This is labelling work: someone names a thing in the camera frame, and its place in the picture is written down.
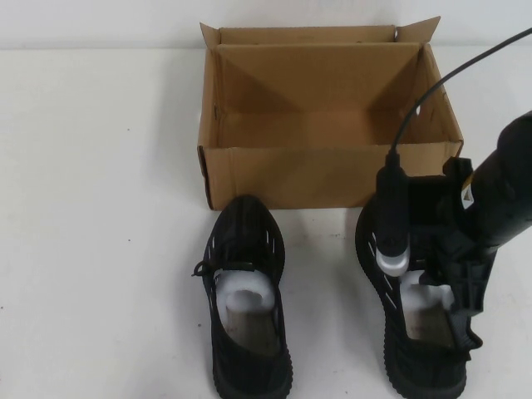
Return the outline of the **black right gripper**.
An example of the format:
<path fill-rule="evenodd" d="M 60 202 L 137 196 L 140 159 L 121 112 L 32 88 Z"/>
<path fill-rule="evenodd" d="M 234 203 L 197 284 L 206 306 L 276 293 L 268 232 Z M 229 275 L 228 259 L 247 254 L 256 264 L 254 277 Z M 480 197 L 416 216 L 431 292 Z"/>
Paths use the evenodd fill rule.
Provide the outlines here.
<path fill-rule="evenodd" d="M 498 164 L 489 157 L 476 170 L 469 159 L 451 157 L 443 165 L 442 194 L 436 202 L 441 232 L 435 244 L 421 246 L 421 284 L 449 284 L 451 312 L 473 317 L 484 310 L 484 297 L 499 248 Z"/>

